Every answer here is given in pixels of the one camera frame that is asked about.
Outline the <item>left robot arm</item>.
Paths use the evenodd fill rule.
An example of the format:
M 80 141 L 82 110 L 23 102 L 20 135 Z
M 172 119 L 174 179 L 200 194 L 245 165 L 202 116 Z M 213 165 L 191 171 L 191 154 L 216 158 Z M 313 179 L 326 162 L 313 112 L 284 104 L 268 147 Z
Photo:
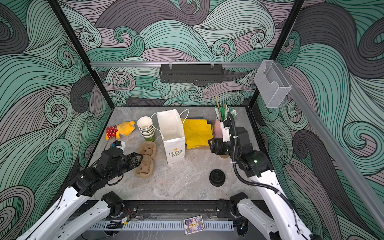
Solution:
M 91 207 L 69 225 L 68 218 L 98 190 L 116 177 L 137 168 L 143 155 L 124 154 L 122 147 L 104 150 L 100 159 L 92 166 L 80 171 L 69 183 L 62 196 L 25 233 L 20 240 L 75 239 L 99 220 L 111 215 L 119 217 L 123 213 L 123 200 L 114 192 L 105 194 L 95 206 Z

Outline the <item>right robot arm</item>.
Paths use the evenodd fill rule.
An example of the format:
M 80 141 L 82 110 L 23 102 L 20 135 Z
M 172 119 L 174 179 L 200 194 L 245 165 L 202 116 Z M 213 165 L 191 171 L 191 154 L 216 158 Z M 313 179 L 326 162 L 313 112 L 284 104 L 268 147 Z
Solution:
M 227 155 L 237 178 L 244 184 L 256 187 L 269 210 L 266 214 L 246 194 L 232 197 L 234 214 L 252 223 L 267 240 L 320 240 L 296 213 L 273 170 L 272 163 L 261 151 L 256 151 L 243 127 L 231 127 L 229 139 L 208 141 L 211 152 Z

